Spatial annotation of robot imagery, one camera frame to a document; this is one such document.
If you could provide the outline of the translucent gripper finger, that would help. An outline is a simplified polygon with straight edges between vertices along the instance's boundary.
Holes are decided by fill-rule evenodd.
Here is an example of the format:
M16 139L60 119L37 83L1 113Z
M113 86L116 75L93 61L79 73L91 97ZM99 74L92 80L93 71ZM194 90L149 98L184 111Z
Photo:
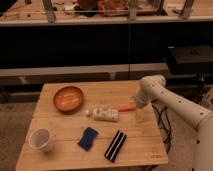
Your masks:
M142 124L146 121L146 112L144 108L136 109L136 121L138 124Z

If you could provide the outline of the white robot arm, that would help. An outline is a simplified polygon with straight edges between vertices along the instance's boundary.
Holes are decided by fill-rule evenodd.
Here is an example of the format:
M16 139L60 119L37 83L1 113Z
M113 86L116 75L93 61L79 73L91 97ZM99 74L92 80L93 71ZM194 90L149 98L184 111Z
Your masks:
M178 114L198 133L192 171L213 171L213 111L173 93L165 85L162 75L141 78L135 95L136 106L143 108L157 99Z

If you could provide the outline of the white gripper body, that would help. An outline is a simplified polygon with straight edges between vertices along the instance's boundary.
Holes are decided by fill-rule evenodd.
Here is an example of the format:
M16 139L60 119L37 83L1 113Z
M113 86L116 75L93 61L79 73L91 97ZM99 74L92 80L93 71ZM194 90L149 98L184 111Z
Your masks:
M144 106L150 103L151 96L146 93L142 88L139 88L134 96L134 101L138 108L143 108Z

